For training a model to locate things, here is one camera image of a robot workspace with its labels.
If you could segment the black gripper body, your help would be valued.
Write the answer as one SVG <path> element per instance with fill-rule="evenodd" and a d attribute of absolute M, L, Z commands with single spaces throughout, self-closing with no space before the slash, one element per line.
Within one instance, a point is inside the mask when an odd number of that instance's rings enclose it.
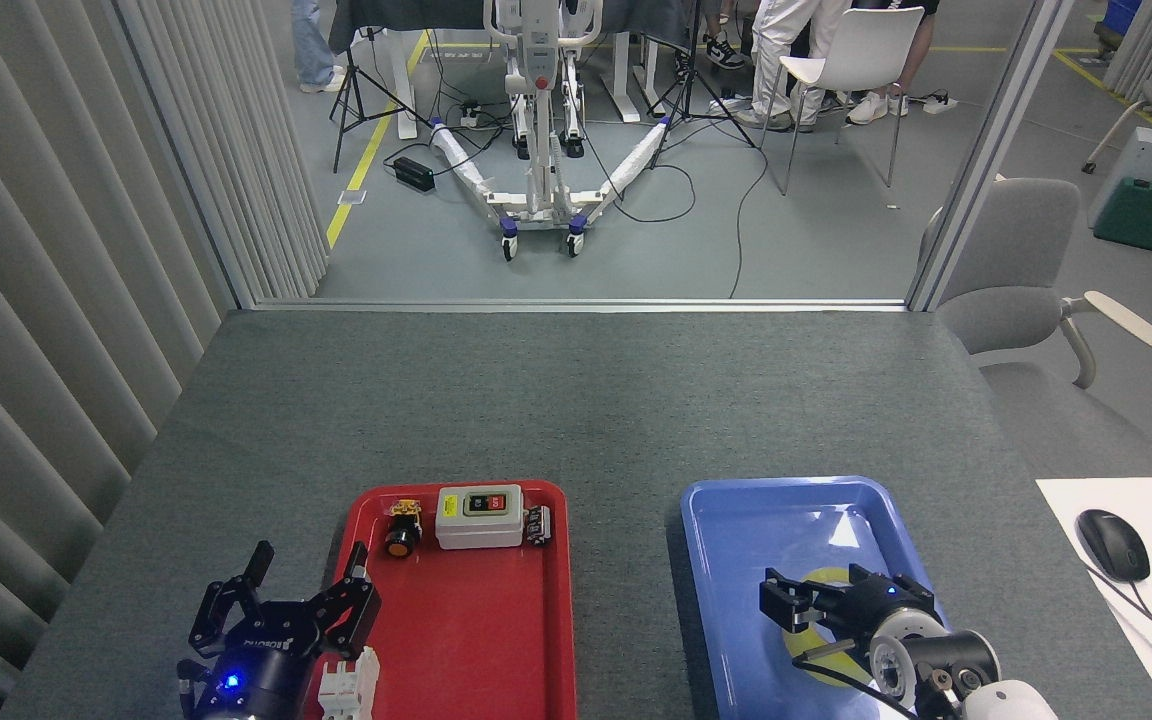
<path fill-rule="evenodd" d="M 236 626 L 204 683 L 196 719 L 300 719 L 320 639 L 314 626 Z"/>
<path fill-rule="evenodd" d="M 908 575 L 884 577 L 876 571 L 851 571 L 836 602 L 838 638 L 867 643 L 874 635 L 893 638 L 937 637 L 940 615 L 931 589 Z"/>

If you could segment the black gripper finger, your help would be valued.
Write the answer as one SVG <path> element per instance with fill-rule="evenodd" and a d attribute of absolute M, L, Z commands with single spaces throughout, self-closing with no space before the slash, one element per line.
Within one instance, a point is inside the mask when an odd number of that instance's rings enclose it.
<path fill-rule="evenodd" d="M 854 641 L 858 620 L 855 602 L 846 598 L 791 598 L 783 611 L 783 637 L 788 643 Z"/>
<path fill-rule="evenodd" d="M 314 655 L 335 653 L 346 661 L 361 659 L 380 607 L 379 589 L 366 570 L 351 570 L 311 597 L 306 612 L 317 632 Z"/>
<path fill-rule="evenodd" d="M 189 632 L 189 646 L 194 647 L 197 655 L 211 659 L 223 651 L 225 626 L 234 602 L 238 602 L 244 620 L 264 620 L 259 588 L 274 556 L 273 544 L 256 543 L 247 569 L 236 577 L 207 585 Z"/>
<path fill-rule="evenodd" d="M 847 588 L 849 570 L 838 566 L 814 569 L 801 579 L 791 579 L 774 568 L 765 568 L 760 600 L 790 606 L 832 605 L 846 593 Z"/>

